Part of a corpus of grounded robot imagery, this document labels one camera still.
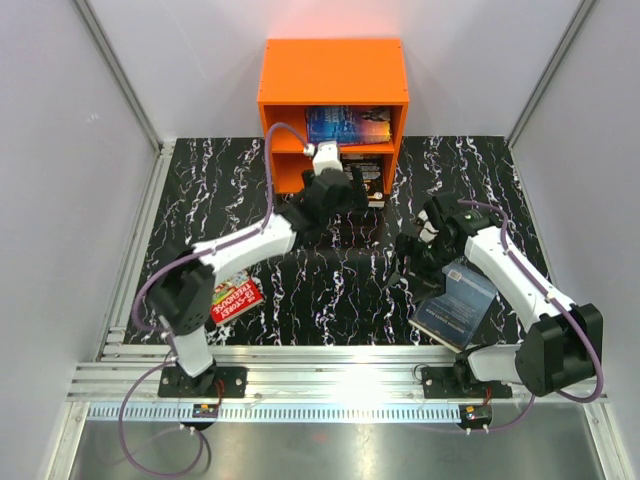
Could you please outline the black book with white text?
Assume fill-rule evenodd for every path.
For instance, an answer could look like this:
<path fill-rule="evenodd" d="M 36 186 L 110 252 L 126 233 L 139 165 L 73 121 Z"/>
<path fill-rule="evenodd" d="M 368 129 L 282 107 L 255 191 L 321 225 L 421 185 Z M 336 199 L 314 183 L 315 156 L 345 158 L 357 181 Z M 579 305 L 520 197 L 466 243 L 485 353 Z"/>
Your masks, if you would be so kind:
<path fill-rule="evenodd" d="M 342 154 L 343 170 L 351 182 L 354 182 L 354 168 L 362 175 L 364 191 L 367 194 L 368 207 L 381 209 L 385 206 L 382 155 Z"/>

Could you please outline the Jane Eyre book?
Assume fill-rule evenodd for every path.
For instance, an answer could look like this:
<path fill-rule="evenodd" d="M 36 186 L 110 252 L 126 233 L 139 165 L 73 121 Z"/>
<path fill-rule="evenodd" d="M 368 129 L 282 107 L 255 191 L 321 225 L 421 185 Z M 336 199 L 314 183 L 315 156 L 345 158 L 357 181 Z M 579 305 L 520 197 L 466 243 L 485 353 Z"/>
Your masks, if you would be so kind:
<path fill-rule="evenodd" d="M 312 143 L 359 145 L 392 139 L 391 110 L 387 106 L 310 106 L 305 119 Z"/>

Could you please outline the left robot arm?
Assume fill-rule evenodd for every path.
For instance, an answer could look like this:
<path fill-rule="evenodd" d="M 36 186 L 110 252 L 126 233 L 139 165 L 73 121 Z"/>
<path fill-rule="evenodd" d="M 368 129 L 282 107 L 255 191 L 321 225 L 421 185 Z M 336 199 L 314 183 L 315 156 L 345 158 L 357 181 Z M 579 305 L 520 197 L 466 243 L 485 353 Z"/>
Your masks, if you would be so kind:
<path fill-rule="evenodd" d="M 180 384 L 190 395 L 206 396 L 215 385 L 216 362 L 205 329 L 215 288 L 255 264 L 315 242 L 336 215 L 367 204 L 362 175 L 344 172 L 335 141 L 317 145 L 303 183 L 263 221 L 189 247 L 152 275 L 136 297 L 132 312 L 147 301 L 168 329 Z"/>

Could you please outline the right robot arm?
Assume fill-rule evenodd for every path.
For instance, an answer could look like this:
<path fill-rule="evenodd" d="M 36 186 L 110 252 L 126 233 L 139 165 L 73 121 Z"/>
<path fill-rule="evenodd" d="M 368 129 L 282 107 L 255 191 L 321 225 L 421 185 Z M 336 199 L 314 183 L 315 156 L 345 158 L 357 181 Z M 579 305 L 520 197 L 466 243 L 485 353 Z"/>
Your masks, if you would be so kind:
<path fill-rule="evenodd" d="M 520 384 L 538 398 L 558 394 L 591 403 L 604 389 L 603 315 L 542 275 L 510 238 L 508 223 L 508 215 L 495 205 L 436 194 L 423 204 L 418 232 L 397 235 L 393 272 L 439 294 L 445 290 L 444 267 L 465 258 L 520 320 L 525 330 L 521 343 L 478 345 L 457 353 L 452 376 L 461 395 L 475 397 L 489 383 L 504 382 Z"/>

